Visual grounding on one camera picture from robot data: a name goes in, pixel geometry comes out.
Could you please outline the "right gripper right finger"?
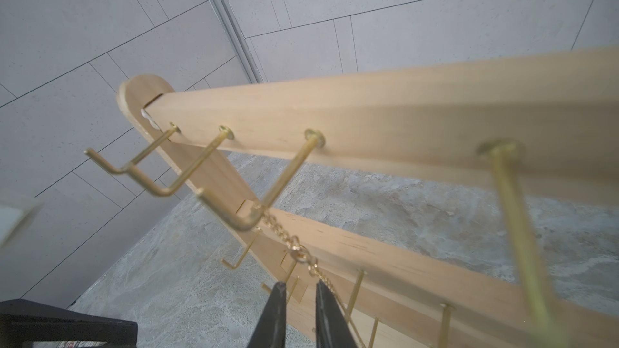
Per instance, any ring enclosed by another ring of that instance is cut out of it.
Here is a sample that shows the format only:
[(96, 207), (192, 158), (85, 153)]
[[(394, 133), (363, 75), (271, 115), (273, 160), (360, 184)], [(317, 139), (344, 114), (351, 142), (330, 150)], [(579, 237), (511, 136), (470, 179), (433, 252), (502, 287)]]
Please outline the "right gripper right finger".
[(317, 348), (357, 348), (335, 295), (322, 280), (319, 280), (316, 287)]

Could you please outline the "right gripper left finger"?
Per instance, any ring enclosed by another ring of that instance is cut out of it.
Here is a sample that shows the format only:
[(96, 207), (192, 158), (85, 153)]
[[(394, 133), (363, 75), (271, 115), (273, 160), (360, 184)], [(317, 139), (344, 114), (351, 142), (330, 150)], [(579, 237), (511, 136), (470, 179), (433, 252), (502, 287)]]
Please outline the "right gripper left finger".
[(247, 348), (284, 348), (286, 335), (286, 283), (279, 281), (272, 287), (260, 319)]

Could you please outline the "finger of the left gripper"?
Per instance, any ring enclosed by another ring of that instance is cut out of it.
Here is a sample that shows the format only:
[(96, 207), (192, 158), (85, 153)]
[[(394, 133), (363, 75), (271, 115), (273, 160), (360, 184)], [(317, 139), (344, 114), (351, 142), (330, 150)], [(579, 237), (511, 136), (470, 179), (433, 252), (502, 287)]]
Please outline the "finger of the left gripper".
[(1, 346), (32, 347), (36, 342), (98, 342), (135, 347), (136, 322), (80, 314), (24, 299), (1, 303)]

